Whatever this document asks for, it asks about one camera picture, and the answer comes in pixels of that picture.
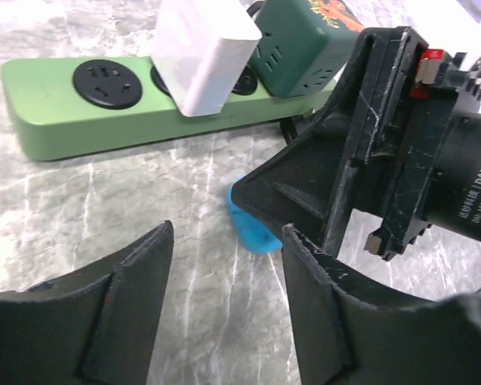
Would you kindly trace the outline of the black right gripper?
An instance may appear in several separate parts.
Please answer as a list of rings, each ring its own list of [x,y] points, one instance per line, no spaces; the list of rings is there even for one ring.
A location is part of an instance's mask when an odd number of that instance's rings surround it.
[[[360,34],[336,88],[337,239],[358,209],[381,218],[366,248],[384,260],[432,225],[481,241],[481,87],[462,60],[409,27]]]

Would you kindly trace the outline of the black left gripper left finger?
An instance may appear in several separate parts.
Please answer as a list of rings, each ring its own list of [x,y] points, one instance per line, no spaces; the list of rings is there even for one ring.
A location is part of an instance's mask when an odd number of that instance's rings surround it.
[[[23,292],[0,293],[0,384],[144,384],[174,244],[165,221]]]

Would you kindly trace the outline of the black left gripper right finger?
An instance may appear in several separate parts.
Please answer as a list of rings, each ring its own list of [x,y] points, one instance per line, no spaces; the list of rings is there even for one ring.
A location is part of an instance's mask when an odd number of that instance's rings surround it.
[[[291,225],[282,258],[304,384],[481,384],[481,294],[404,294]]]

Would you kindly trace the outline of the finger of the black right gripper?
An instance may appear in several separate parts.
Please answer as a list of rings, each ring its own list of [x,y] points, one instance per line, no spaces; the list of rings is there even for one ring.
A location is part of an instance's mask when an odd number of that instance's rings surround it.
[[[277,238],[287,224],[325,240],[333,189],[362,85],[369,42],[360,40],[326,104],[283,150],[237,181],[232,202]]]

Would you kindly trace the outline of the blue plug adapter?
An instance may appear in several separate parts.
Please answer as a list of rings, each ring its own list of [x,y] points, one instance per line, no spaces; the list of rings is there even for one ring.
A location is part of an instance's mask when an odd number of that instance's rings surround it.
[[[242,179],[237,178],[229,187],[226,195],[226,205],[236,231],[238,241],[250,253],[273,253],[281,249],[282,243],[256,218],[240,209],[232,201],[233,185]]]

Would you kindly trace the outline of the dark green cube adapter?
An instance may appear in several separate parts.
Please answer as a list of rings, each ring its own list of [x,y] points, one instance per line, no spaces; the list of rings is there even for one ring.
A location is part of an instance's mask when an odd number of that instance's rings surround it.
[[[262,38],[249,61],[278,98],[322,90],[345,65],[364,29],[343,1],[263,1],[255,17]]]

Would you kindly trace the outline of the white plug adapter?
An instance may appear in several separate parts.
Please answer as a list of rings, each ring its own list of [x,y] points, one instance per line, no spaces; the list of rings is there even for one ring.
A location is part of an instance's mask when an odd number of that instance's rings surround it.
[[[150,57],[183,116],[210,116],[221,112],[260,39],[237,0],[167,0]]]

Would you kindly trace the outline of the green power strip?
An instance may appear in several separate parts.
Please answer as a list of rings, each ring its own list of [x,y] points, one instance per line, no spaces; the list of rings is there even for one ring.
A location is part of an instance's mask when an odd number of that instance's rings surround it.
[[[12,59],[0,76],[6,106],[23,152],[33,160],[61,160],[141,144],[202,135],[306,116],[322,107],[335,82],[291,99],[272,97],[259,84],[251,95],[232,94],[219,115],[184,117],[152,82],[148,57],[115,60],[137,75],[140,101],[126,109],[95,106],[73,87],[85,58]]]

